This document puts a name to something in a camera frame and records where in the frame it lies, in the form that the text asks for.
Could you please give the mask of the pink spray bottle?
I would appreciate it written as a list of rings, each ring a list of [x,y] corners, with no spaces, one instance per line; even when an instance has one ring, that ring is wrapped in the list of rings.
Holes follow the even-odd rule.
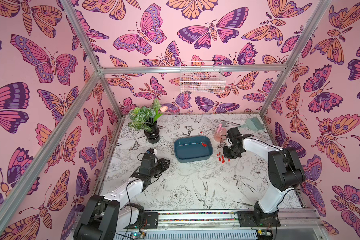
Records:
[[[221,142],[224,139],[222,138],[222,136],[225,136],[227,134],[227,130],[226,130],[226,123],[222,122],[218,125],[215,134],[214,134],[214,139],[217,142]]]

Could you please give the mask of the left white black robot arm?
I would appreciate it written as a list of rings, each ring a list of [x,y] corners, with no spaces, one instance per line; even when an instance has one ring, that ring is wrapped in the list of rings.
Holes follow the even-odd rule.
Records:
[[[148,225],[144,207],[131,199],[142,193],[153,178],[159,178],[170,167],[167,159],[143,160],[130,178],[116,190],[93,195],[75,228],[74,240],[112,240],[120,231]]]

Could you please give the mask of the green dustpan brush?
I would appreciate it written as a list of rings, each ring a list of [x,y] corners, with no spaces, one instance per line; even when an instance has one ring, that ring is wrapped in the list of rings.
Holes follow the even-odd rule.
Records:
[[[244,124],[238,126],[238,128],[245,128],[251,131],[262,131],[265,129],[265,126],[258,118],[249,118],[246,119]]]

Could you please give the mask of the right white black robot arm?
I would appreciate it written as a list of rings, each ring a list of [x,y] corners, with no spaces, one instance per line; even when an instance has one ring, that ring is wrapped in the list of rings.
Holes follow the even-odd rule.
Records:
[[[263,197],[255,203],[250,217],[257,225],[262,225],[277,219],[280,203],[306,180],[306,175],[294,147],[280,148],[244,137],[232,140],[229,147],[223,147],[227,159],[240,158],[244,152],[252,152],[268,161],[270,184]]]

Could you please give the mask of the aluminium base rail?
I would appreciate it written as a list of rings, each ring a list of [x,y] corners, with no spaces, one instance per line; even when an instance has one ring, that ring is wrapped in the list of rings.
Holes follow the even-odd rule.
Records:
[[[250,210],[119,211],[80,215],[70,240],[327,240],[329,235],[312,210],[281,210],[263,225]]]

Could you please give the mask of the teal plastic storage box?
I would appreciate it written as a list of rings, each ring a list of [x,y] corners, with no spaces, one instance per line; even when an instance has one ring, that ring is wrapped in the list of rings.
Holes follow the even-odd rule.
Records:
[[[180,138],[174,142],[175,157],[180,163],[208,160],[214,153],[212,143],[206,136]]]

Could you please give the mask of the green plant in black vase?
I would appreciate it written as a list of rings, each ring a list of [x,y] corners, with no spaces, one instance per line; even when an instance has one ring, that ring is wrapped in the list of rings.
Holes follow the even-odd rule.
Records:
[[[136,107],[129,111],[128,117],[131,122],[128,123],[128,127],[135,131],[144,131],[147,141],[155,144],[160,140],[157,120],[167,110],[167,106],[161,105],[158,99],[154,99],[150,107]]]

